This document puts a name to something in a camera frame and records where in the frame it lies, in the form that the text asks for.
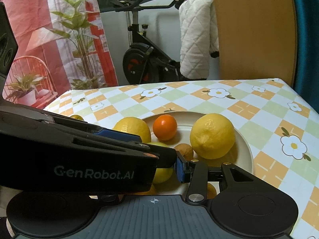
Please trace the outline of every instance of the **yellow lemon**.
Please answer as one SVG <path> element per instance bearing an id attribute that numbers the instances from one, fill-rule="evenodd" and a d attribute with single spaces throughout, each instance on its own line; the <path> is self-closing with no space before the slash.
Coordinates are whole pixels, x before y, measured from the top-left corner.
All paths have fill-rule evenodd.
<path id="1" fill-rule="evenodd" d="M 228 153 L 235 143 L 235 129 L 223 115 L 212 113 L 198 119 L 190 132 L 193 150 L 205 159 L 217 159 Z"/>
<path id="2" fill-rule="evenodd" d="M 148 144 L 161 147 L 168 147 L 168 145 L 161 142 L 151 142 Z M 172 176 L 173 171 L 173 168 L 157 168 L 153 179 L 153 184 L 163 183 L 167 181 Z"/>
<path id="3" fill-rule="evenodd" d="M 113 130 L 121 131 L 141 137 L 143 143 L 151 141 L 151 132 L 144 120 L 135 117 L 126 117 L 115 124 Z"/>
<path id="4" fill-rule="evenodd" d="M 215 187 L 208 182 L 207 183 L 207 199 L 213 199 L 214 197 L 216 197 L 216 195 L 217 195 L 217 191 Z"/>
<path id="5" fill-rule="evenodd" d="M 84 121 L 84 119 L 80 115 L 72 115 L 72 116 L 70 116 L 70 118 Z"/>

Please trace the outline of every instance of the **small orange fruit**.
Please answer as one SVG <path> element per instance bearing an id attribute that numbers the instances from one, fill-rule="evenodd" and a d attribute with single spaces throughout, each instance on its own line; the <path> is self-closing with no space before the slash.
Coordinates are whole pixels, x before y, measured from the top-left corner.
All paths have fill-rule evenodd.
<path id="1" fill-rule="evenodd" d="M 154 135 L 161 141 L 172 139 L 177 131 L 177 122 L 171 115 L 159 116 L 153 123 Z"/>
<path id="2" fill-rule="evenodd" d="M 70 118 L 84 121 L 84 119 L 80 115 L 72 115 L 72 116 L 70 116 Z"/>

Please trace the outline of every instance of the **white quilted jacket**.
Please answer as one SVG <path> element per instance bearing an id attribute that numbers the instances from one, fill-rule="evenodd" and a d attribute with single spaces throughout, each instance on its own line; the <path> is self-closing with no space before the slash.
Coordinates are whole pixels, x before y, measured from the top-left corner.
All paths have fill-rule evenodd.
<path id="1" fill-rule="evenodd" d="M 181 23 L 181 74 L 207 78 L 210 53 L 219 51 L 213 0 L 186 0 L 179 8 Z"/>

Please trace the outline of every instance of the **checkered tablecloth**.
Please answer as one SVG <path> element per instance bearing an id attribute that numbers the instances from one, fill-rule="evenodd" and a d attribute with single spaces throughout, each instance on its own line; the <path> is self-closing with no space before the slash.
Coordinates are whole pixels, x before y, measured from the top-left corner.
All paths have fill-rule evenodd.
<path id="1" fill-rule="evenodd" d="M 280 79 L 207 80 L 65 92 L 47 111 L 113 128 L 123 117 L 220 113 L 248 141 L 255 175 L 299 208 L 292 237 L 319 238 L 319 115 Z"/>

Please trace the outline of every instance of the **white flower print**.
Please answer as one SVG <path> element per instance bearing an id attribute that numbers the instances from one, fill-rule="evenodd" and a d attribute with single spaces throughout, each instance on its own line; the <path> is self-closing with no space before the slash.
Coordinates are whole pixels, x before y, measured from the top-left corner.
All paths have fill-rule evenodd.
<path id="1" fill-rule="evenodd" d="M 160 93 L 160 90 L 157 89 L 157 88 L 154 88 L 154 89 L 150 89 L 150 90 L 145 90 L 141 93 L 141 96 L 145 96 L 147 98 L 150 98 L 150 97 L 153 97 L 157 94 Z"/>
<path id="2" fill-rule="evenodd" d="M 280 141 L 283 145 L 282 151 L 287 156 L 293 156 L 295 159 L 301 160 L 303 154 L 307 152 L 306 145 L 297 136 L 283 136 Z"/>
<path id="3" fill-rule="evenodd" d="M 292 111 L 294 111 L 294 112 L 300 112 L 300 111 L 302 111 L 301 107 L 299 107 L 299 105 L 296 104 L 296 103 L 287 103 L 287 104 L 288 104 L 289 108 L 290 108 Z"/>
<path id="4" fill-rule="evenodd" d="M 103 106 L 104 106 L 104 104 L 102 102 L 99 102 L 97 104 L 92 105 L 91 110 L 96 111 L 96 110 L 102 108 Z"/>
<path id="5" fill-rule="evenodd" d="M 225 98 L 226 96 L 230 95 L 230 92 L 223 88 L 210 89 L 208 95 L 216 98 Z"/>
<path id="6" fill-rule="evenodd" d="M 252 89 L 258 92 L 265 92 L 266 90 L 264 87 L 259 87 L 259 86 L 253 86 Z"/>

